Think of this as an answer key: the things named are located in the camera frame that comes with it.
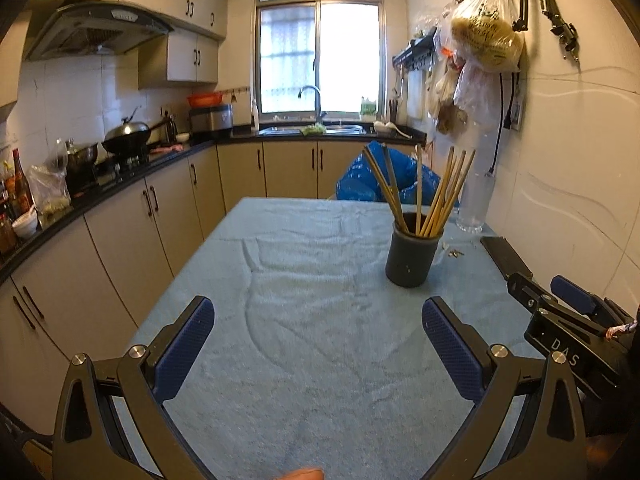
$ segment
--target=wall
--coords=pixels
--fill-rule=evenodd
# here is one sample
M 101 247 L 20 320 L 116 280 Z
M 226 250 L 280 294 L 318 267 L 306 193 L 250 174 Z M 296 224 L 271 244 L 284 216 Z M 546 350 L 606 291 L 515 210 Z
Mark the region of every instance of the wall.
M 384 0 L 386 15 L 386 87 L 388 94 L 395 82 L 391 57 L 407 43 L 406 0 Z M 252 86 L 254 73 L 254 0 L 229 0 L 226 39 L 220 46 L 220 68 L 218 89 Z M 246 115 L 250 98 L 238 98 L 234 106 L 234 122 Z
M 449 1 L 407 0 L 410 30 L 420 13 L 438 13 Z M 609 0 L 557 1 L 577 27 L 580 66 L 562 58 L 538 0 L 530 0 L 524 124 L 501 143 L 487 221 L 542 285 L 564 274 L 635 313 L 640 48 Z M 476 131 L 456 143 L 485 153 L 495 137 Z M 436 135 L 436 167 L 450 142 Z
M 18 102 L 0 125 L 0 160 L 20 149 L 23 167 L 40 164 L 55 149 L 56 139 L 100 142 L 121 118 L 140 106 L 135 119 L 160 120 L 160 108 L 176 114 L 179 130 L 187 130 L 189 88 L 138 89 L 138 53 L 125 56 L 65 57 L 24 62 Z M 157 140 L 158 131 L 152 134 Z M 100 156 L 106 156 L 102 146 Z

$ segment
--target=blue tablecloth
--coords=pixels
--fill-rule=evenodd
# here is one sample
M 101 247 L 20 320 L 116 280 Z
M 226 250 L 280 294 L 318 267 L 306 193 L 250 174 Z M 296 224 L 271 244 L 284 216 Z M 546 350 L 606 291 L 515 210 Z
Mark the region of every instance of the blue tablecloth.
M 245 199 L 158 301 L 132 344 L 149 343 L 196 294 L 215 305 L 215 326 L 165 406 L 217 478 L 304 465 L 329 480 L 420 478 L 471 409 L 421 327 L 430 296 L 489 344 L 536 356 L 523 338 L 529 314 L 478 236 L 449 222 L 442 241 L 463 255 L 440 249 L 427 282 L 407 290 L 385 276 L 391 232 L 382 203 Z

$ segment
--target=dark utensil holder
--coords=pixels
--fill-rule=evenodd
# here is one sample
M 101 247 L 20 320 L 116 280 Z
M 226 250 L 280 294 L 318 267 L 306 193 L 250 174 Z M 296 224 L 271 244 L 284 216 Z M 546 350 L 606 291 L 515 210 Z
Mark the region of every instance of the dark utensil holder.
M 415 232 L 415 213 L 404 213 L 404 221 L 410 232 Z M 422 285 L 427 279 L 433 257 L 443 231 L 436 237 L 422 238 L 408 235 L 394 222 L 391 247 L 386 258 L 385 274 L 390 281 L 405 288 Z

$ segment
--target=cabinet handle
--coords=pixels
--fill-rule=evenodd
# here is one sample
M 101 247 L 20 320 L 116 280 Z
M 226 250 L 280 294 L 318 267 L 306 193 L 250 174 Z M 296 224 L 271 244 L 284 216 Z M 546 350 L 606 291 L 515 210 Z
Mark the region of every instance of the cabinet handle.
M 36 309 L 36 312 L 38 313 L 38 316 L 40 316 L 40 319 L 44 319 L 44 314 L 41 313 L 40 309 L 38 308 L 38 306 L 36 305 L 36 302 L 33 301 L 33 298 L 31 297 L 31 294 L 29 294 L 29 290 L 27 289 L 26 286 L 22 286 L 22 290 L 24 291 L 24 293 L 27 295 L 27 298 L 29 298 L 29 301 L 31 301 L 31 304 L 33 305 L 33 307 Z
M 151 216 L 153 213 L 151 212 L 151 200 L 149 200 L 149 195 L 146 193 L 146 189 L 142 192 L 142 196 L 146 198 L 146 205 L 149 206 L 149 216 Z
M 160 208 L 158 207 L 158 197 L 156 196 L 156 190 L 154 189 L 153 186 L 151 186 L 149 190 L 151 191 L 151 193 L 154 194 L 154 201 L 156 202 L 156 207 L 154 208 L 154 211 L 157 213 L 158 211 L 160 211 Z
M 18 307 L 18 309 L 20 310 L 20 312 L 22 313 L 22 315 L 24 316 L 24 319 L 27 320 L 27 323 L 29 323 L 29 326 L 31 327 L 32 330 L 36 330 L 36 326 L 31 322 L 31 319 L 29 319 L 27 317 L 27 315 L 24 313 L 24 310 L 22 309 L 22 307 L 20 306 L 20 301 L 18 301 L 18 298 L 16 298 L 14 296 L 14 303 L 15 306 Z

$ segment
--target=metal screw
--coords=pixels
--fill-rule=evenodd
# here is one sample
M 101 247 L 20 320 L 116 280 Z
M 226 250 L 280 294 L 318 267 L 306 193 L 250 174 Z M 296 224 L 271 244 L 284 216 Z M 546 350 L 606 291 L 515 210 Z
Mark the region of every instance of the metal screw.
M 566 355 L 564 355 L 562 352 L 559 352 L 558 350 L 551 354 L 551 358 L 559 365 L 566 361 Z
M 493 345 L 491 347 L 491 353 L 494 357 L 507 357 L 507 355 L 509 355 L 509 351 L 504 345 Z
M 135 345 L 129 349 L 129 355 L 134 359 L 141 358 L 145 354 L 145 352 L 146 352 L 146 346 L 144 345 Z
M 71 359 L 71 362 L 73 364 L 75 364 L 76 366 L 81 365 L 82 363 L 84 363 L 86 361 L 86 355 L 85 354 L 76 354 L 73 356 L 73 358 Z

